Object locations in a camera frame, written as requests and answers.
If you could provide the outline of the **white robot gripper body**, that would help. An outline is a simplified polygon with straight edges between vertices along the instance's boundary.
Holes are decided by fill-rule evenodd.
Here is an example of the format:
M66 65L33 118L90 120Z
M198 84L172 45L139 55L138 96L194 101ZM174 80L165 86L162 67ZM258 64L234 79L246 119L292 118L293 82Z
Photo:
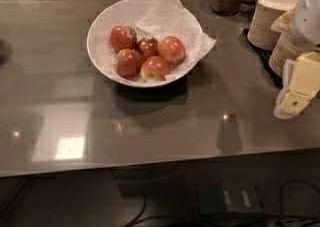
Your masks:
M290 24L291 40L305 50L320 49L320 0L300 0Z

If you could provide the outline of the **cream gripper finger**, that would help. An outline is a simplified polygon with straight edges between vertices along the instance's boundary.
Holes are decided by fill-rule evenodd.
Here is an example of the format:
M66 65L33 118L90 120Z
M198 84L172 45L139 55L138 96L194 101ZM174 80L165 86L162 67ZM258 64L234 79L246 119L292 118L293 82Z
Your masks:
M283 13L280 17L278 17L271 25L271 30L283 33L285 31L291 30L291 18L293 15L294 10L289 9L285 13Z
M299 115L320 91L320 53L302 54L295 61L287 59L283 69L283 89L279 111Z

